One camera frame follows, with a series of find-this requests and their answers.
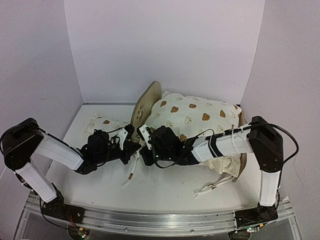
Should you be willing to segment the wooden pet bed frame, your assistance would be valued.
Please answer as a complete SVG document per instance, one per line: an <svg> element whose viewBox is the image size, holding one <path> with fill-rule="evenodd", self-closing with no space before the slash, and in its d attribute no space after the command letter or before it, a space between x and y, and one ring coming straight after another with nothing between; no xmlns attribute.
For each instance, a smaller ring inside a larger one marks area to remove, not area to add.
<svg viewBox="0 0 320 240"><path fill-rule="evenodd" d="M152 130L170 127L186 140L240 127L245 124L245 113L240 106L224 101L163 92L160 82L154 81L136 103L130 122L136 128L143 124Z"/></svg>

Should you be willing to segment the bear print cushion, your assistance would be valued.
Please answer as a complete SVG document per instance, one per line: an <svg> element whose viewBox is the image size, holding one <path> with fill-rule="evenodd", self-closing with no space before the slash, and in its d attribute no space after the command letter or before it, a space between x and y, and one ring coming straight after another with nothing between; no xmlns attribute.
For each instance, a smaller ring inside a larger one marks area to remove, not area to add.
<svg viewBox="0 0 320 240"><path fill-rule="evenodd" d="M169 127L185 141L197 135L206 137L235 129L245 124L245 117L241 107L235 104L166 91L159 100L140 99L133 110L131 124L135 127L146 124L152 131L161 126ZM215 170L221 178L204 185L194 193L195 197L236 182L246 164L245 153L205 161L202 165Z"/></svg>

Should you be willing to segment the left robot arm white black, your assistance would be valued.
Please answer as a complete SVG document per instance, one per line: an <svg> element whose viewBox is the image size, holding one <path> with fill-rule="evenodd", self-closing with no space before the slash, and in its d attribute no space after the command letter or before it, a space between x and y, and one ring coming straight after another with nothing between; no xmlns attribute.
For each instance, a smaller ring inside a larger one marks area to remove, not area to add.
<svg viewBox="0 0 320 240"><path fill-rule="evenodd" d="M131 156L141 147L130 140L134 131L131 124L116 129L115 136L101 129L94 130L85 145L74 148L41 129L34 118L28 118L2 134L0 152L5 166L24 186L39 196L42 215L80 224L85 209L65 203L62 193L39 171L32 156L47 157L80 175L88 175L114 160L128 164Z"/></svg>

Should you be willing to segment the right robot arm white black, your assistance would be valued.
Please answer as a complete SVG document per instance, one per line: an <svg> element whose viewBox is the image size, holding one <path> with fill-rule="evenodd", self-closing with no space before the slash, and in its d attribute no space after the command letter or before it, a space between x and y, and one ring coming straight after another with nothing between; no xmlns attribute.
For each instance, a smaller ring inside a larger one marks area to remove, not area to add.
<svg viewBox="0 0 320 240"><path fill-rule="evenodd" d="M251 122L219 134L180 140L169 127L152 131L142 125L138 135L145 142L140 154L146 166L159 161L179 166L198 165L210 159L236 154L254 154L261 171L256 207L235 212L237 229L256 227L278 219L282 170L299 152L297 140L282 127L255 116Z"/></svg>

